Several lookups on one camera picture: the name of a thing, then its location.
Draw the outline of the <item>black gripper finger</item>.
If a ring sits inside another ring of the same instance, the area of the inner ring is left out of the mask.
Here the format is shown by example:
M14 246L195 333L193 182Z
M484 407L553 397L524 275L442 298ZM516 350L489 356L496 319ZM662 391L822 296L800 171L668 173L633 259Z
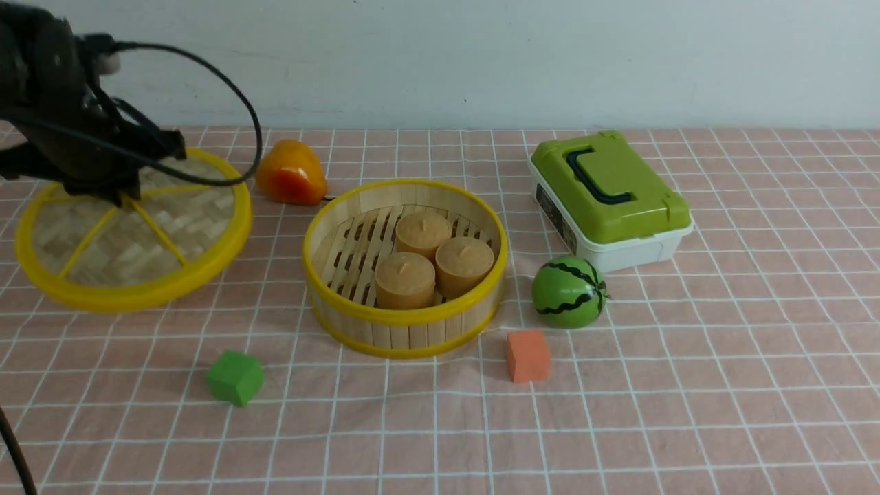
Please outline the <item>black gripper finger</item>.
M122 98L114 97L113 103L122 115L116 146L155 161L185 160L188 157L182 132L161 129Z

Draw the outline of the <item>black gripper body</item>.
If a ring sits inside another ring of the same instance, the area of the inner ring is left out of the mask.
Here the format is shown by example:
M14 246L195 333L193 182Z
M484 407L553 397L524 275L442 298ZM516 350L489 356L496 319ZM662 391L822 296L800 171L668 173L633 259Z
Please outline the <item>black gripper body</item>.
M2 3L2 120L25 138L2 151L2 176L60 183L70 195L137 197L138 166L91 143L122 145L122 122L89 102L97 72L79 48L66 20Z

